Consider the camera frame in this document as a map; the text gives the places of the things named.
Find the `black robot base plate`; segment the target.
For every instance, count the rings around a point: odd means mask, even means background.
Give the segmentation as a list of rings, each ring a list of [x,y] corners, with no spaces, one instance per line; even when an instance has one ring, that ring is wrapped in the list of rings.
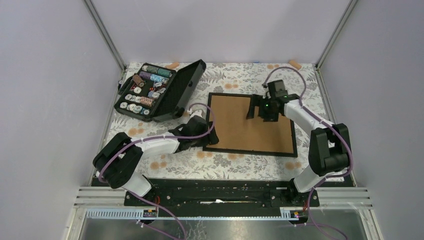
[[[282,207],[320,206],[318,193],[288,191],[290,181],[150,179],[152,189],[144,199],[165,207],[174,215],[270,216]]]

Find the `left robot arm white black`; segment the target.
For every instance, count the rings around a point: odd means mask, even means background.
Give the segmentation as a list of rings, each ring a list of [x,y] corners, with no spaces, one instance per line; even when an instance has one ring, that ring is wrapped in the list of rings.
[[[152,204],[152,184],[137,166],[142,159],[179,153],[190,148],[216,145],[219,138],[213,120],[206,120],[199,111],[187,123],[167,132],[134,140],[124,132],[117,133],[94,157],[92,164],[97,178],[112,189],[125,189],[144,206]]]

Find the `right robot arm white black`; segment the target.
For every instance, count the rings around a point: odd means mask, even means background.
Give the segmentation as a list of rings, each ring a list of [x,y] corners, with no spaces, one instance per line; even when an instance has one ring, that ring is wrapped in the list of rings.
[[[297,94],[289,94],[282,80],[264,84],[265,94],[252,94],[246,119],[258,116],[264,122],[277,122],[284,116],[309,135],[308,166],[290,180],[287,201],[293,206],[307,199],[307,192],[328,178],[350,174],[353,154],[350,136],[343,123],[334,124],[310,110]]]

